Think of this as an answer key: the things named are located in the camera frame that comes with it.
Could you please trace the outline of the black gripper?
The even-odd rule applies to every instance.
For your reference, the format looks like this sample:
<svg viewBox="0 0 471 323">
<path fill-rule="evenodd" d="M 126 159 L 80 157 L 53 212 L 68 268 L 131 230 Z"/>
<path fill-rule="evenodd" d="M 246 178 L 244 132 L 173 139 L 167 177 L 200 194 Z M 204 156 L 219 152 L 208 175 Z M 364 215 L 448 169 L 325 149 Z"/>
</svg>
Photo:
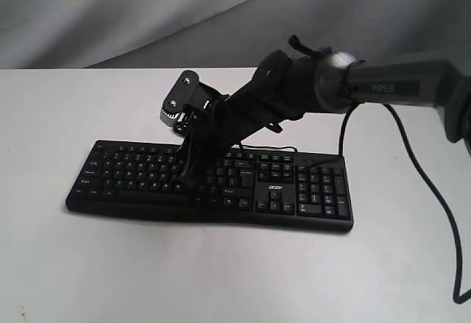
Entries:
<svg viewBox="0 0 471 323">
<path fill-rule="evenodd" d="M 207 172 L 233 145 L 270 124 L 305 113 L 305 86 L 287 79 L 273 85 L 249 82 L 227 98 L 219 96 L 198 111 L 198 134 L 185 136 L 177 156 L 179 181 L 205 196 Z"/>
</svg>

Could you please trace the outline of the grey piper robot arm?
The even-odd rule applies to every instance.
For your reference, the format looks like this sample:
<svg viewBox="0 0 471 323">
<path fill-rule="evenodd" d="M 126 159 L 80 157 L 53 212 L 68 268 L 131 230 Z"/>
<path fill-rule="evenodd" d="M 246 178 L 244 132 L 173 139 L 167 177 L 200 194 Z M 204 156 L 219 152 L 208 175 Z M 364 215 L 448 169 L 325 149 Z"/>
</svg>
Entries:
<svg viewBox="0 0 471 323">
<path fill-rule="evenodd" d="M 233 94 L 190 72 L 174 85 L 168 104 L 184 115 L 181 182 L 196 186 L 232 146 L 260 129 L 278 132 L 282 121 L 344 114 L 363 103 L 431 107 L 450 142 L 470 142 L 470 75 L 450 59 L 419 54 L 367 62 L 328 47 L 309 49 L 297 37 L 289 43 L 301 58 L 272 52 Z"/>
</svg>

